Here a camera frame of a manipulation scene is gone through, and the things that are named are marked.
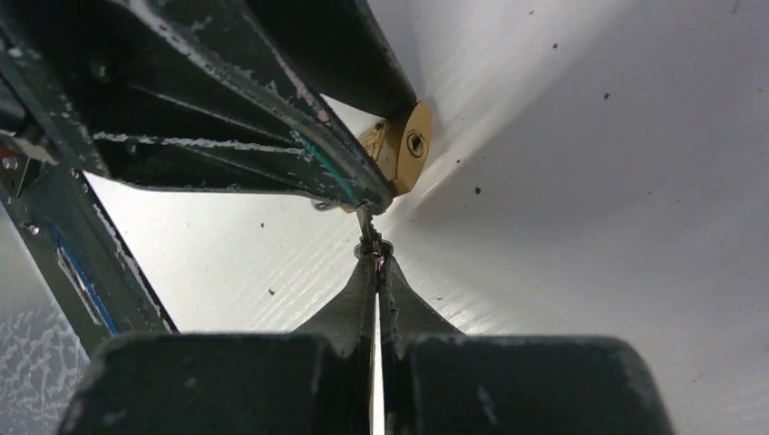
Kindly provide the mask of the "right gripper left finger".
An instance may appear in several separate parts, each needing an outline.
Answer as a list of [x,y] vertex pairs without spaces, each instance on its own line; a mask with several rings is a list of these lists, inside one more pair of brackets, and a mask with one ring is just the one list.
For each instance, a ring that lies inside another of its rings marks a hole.
[[95,354],[61,434],[368,434],[377,266],[362,256],[290,333],[125,334]]

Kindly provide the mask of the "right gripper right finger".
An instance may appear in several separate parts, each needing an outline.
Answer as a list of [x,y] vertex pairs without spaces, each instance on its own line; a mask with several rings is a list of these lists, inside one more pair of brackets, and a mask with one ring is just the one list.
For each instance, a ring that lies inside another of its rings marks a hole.
[[602,335],[468,335],[394,258],[379,277],[389,434],[670,434],[647,364]]

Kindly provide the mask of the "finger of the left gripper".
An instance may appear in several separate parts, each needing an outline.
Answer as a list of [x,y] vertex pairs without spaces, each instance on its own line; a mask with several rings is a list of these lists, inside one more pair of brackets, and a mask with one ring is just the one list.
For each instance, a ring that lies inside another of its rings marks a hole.
[[248,6],[317,92],[380,117],[417,103],[366,1],[249,1]]
[[331,97],[248,2],[4,1],[2,136],[135,188],[306,197],[297,139],[330,141]]

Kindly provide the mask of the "brass padlock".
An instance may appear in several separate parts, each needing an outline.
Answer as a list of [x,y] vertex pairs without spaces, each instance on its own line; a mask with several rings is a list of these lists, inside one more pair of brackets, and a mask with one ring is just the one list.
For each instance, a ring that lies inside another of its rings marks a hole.
[[411,192],[431,150],[433,113],[425,101],[388,116],[322,97],[332,124],[327,143],[301,137],[297,190],[350,211],[381,215]]

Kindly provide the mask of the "small key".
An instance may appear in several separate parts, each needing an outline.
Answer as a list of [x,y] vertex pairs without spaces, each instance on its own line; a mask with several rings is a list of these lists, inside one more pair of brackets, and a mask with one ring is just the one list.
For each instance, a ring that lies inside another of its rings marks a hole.
[[367,206],[362,206],[355,211],[361,230],[359,243],[355,246],[355,257],[374,256],[386,260],[394,252],[393,245],[383,239],[380,232],[375,229],[374,215]]

